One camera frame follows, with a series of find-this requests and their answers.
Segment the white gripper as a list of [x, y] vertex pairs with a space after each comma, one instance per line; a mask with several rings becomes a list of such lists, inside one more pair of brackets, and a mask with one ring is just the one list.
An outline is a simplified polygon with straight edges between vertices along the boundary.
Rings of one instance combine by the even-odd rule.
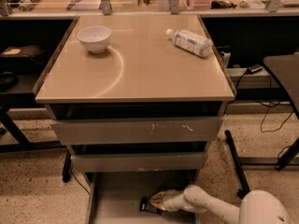
[[191, 208], [183, 191], [175, 189], [158, 192], [150, 198], [150, 203], [159, 210], [168, 212], [188, 211]]

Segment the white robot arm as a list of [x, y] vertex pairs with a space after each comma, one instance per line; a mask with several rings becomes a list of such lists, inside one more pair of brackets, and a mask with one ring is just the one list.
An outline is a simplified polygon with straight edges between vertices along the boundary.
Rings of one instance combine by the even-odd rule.
[[225, 224], [292, 224], [281, 201], [263, 190], [250, 191], [240, 206], [217, 199], [196, 185], [158, 192], [149, 201], [167, 212], [184, 210], [199, 214], [207, 210]]

